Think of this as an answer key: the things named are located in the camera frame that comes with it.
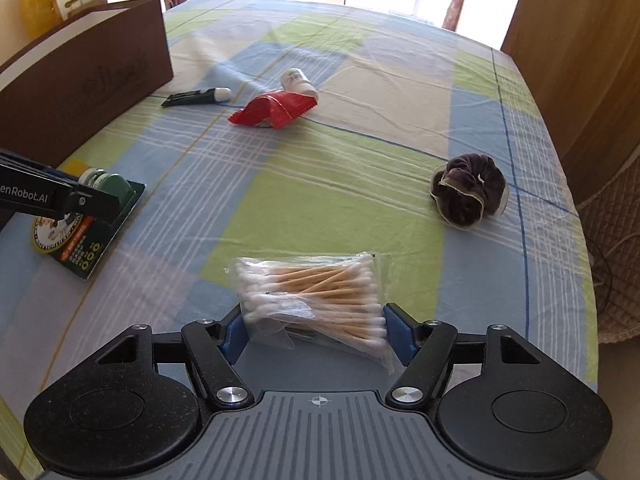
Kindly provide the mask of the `dark green tube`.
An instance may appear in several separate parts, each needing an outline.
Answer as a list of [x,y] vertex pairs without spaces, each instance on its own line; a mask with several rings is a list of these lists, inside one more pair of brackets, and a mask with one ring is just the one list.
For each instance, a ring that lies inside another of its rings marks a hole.
[[228,102],[231,99],[229,88],[210,88],[171,94],[162,103],[162,107],[205,105]]

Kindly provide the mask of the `brown storage box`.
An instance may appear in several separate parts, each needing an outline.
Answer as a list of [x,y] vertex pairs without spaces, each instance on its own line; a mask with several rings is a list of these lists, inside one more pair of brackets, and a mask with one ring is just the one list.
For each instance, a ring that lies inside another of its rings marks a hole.
[[171,81],[160,0],[82,11],[1,66],[1,146],[58,166]]

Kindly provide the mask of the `plaid bed sheet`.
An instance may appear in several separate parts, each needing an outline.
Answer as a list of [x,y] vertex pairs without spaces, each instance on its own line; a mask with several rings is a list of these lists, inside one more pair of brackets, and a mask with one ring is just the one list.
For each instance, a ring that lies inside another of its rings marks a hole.
[[[235,302],[232,259],[375,252],[385,291],[417,318],[465,332],[503,323],[589,385],[598,374],[587,248],[548,129],[504,53],[421,22],[346,6],[191,0],[169,10],[174,78],[61,164],[145,185],[88,280],[32,246],[28,217],[1,232],[1,448],[40,467],[29,401],[134,323],[176,330]],[[282,129],[228,121],[299,68],[317,105]],[[162,107],[229,88],[228,102]],[[430,194],[449,159],[491,157],[500,216],[450,226]]]

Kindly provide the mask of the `cotton swab bag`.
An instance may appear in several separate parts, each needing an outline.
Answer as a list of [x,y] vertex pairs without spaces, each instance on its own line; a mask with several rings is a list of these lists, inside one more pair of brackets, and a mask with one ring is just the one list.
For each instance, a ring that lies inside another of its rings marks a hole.
[[298,338],[394,370],[376,255],[240,257],[228,273],[250,338],[287,349]]

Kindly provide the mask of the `beige quilted cushion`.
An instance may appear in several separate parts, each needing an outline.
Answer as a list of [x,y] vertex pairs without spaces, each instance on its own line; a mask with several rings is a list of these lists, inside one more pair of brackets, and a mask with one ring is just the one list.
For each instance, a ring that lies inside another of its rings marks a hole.
[[639,162],[578,206],[589,250],[601,344],[639,336]]

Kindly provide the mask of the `wooden wardrobe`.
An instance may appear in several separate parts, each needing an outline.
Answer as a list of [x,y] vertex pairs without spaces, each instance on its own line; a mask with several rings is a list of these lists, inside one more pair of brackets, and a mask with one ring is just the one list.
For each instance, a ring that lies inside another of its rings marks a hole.
[[518,0],[502,50],[583,202],[639,145],[639,0]]

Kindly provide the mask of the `white pill bottle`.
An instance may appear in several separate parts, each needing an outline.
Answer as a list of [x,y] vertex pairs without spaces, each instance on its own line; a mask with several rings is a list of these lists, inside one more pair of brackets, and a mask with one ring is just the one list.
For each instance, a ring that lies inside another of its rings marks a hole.
[[290,68],[280,77],[280,83],[284,91],[311,96],[316,101],[319,99],[318,91],[299,68]]

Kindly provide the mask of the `green card blister pack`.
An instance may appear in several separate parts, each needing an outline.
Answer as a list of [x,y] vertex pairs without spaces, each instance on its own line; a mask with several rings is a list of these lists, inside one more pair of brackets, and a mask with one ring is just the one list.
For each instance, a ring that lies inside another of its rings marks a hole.
[[50,256],[78,278],[88,280],[145,191],[143,183],[127,180],[128,188],[124,188],[124,181],[119,174],[87,167],[79,175],[79,182],[122,198],[125,201],[122,210],[113,221],[85,214],[66,214],[62,220],[37,217],[32,222],[32,246],[36,252]]

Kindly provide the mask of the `red sachet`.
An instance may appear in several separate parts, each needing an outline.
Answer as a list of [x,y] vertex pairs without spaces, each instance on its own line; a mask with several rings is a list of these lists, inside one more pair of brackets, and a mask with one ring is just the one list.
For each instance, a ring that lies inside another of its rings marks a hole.
[[247,127],[282,129],[317,105],[313,96],[291,91],[271,91],[255,96],[231,114],[228,121]]

